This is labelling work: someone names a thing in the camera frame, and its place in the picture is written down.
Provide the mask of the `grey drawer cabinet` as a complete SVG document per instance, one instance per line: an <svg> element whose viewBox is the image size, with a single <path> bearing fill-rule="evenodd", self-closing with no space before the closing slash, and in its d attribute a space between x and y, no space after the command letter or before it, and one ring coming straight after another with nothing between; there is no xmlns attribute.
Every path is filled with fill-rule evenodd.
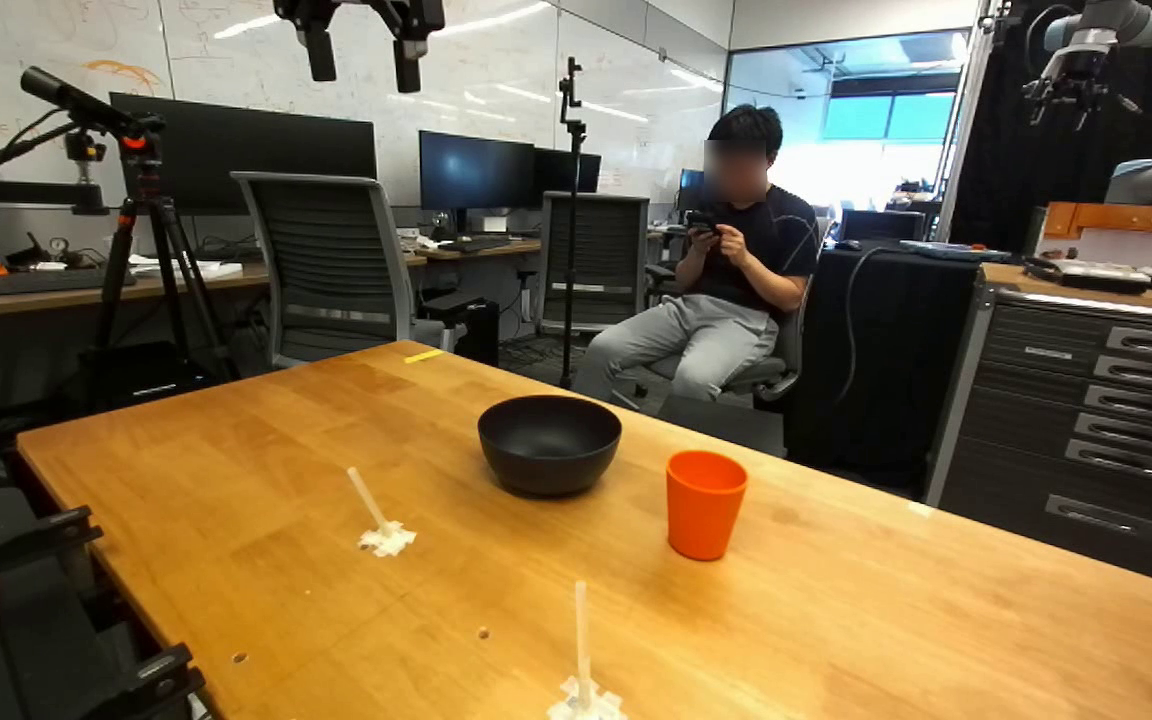
<svg viewBox="0 0 1152 720"><path fill-rule="evenodd" d="M1152 578L1152 293L990 265L930 501Z"/></svg>

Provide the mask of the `black computer monitor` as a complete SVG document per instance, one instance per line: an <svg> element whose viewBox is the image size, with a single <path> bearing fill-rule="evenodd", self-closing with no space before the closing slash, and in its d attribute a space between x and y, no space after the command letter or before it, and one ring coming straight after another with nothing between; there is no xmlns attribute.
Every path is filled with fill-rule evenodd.
<svg viewBox="0 0 1152 720"><path fill-rule="evenodd" d="M444 211L452 231L464 231L473 211L542 209L550 194L592 194L596 185L599 159L590 154L452 132L422 136L422 209Z"/></svg>

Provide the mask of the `orange white tray on cabinet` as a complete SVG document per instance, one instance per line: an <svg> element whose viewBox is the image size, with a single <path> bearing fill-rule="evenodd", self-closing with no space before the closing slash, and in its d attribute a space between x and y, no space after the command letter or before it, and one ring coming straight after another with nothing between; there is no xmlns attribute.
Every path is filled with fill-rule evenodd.
<svg viewBox="0 0 1152 720"><path fill-rule="evenodd" d="M1032 256L1078 282L1152 282L1152 205L1054 202Z"/></svg>

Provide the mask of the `large black monitor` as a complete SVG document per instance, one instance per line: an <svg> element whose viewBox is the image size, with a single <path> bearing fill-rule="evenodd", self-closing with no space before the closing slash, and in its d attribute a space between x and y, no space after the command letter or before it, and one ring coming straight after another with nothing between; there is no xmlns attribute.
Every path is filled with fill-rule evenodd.
<svg viewBox="0 0 1152 720"><path fill-rule="evenodd" d="M237 217L237 171L372 175L370 120L260 111L115 94L113 103L157 132L161 194L184 217Z"/></svg>

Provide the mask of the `black bowl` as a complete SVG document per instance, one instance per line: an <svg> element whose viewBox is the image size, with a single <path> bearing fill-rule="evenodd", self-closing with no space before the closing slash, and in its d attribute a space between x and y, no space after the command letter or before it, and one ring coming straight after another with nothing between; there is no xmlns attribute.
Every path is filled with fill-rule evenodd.
<svg viewBox="0 0 1152 720"><path fill-rule="evenodd" d="M569 501L596 490L619 449L619 417L581 395L511 395L477 420L494 479L511 498Z"/></svg>

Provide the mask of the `grey mesh office chair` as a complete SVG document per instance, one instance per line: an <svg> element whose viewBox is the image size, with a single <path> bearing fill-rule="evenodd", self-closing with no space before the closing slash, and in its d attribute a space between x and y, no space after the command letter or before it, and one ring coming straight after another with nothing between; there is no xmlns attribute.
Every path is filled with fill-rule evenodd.
<svg viewBox="0 0 1152 720"><path fill-rule="evenodd" d="M461 327L415 305L410 252L372 175L237 171L268 273L276 367L389 339L452 349Z"/></svg>

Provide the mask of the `seated person in black shirt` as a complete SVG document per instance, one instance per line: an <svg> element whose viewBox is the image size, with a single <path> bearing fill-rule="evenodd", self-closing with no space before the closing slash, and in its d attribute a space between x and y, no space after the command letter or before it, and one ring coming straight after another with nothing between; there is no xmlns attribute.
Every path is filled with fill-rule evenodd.
<svg viewBox="0 0 1152 720"><path fill-rule="evenodd" d="M779 349L820 256L815 209L779 185L757 205L703 205L685 227L673 298L599 327L575 375L610 395L627 367L673 366L665 405L710 410L724 384Z"/></svg>

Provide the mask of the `black light stand pole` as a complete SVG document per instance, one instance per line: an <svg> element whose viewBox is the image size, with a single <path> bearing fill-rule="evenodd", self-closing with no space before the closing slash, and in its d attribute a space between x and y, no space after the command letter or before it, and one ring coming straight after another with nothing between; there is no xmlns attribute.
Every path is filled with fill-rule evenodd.
<svg viewBox="0 0 1152 720"><path fill-rule="evenodd" d="M560 124L569 128L569 159L572 159L572 180L569 180L569 247L564 247L564 343L560 343L560 384L572 390L572 317L575 317L575 202L581 202L581 148L586 148L586 120L581 120L581 59L564 59L564 80L560 80Z"/></svg>

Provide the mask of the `orange plastic cup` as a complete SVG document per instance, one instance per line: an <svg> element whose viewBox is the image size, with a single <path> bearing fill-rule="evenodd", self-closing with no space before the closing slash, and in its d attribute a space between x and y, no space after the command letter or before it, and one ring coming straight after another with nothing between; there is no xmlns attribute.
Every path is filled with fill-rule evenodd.
<svg viewBox="0 0 1152 720"><path fill-rule="evenodd" d="M670 548L689 560L727 554L747 472L721 454L675 454L670 461Z"/></svg>

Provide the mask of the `black cloth covered box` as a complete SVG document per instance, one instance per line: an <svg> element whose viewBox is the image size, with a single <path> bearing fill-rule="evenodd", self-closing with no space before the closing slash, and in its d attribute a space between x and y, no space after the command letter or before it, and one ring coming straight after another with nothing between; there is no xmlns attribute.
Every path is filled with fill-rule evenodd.
<svg viewBox="0 0 1152 720"><path fill-rule="evenodd" d="M925 498L982 265L904 244L820 256L788 458L870 490Z"/></svg>

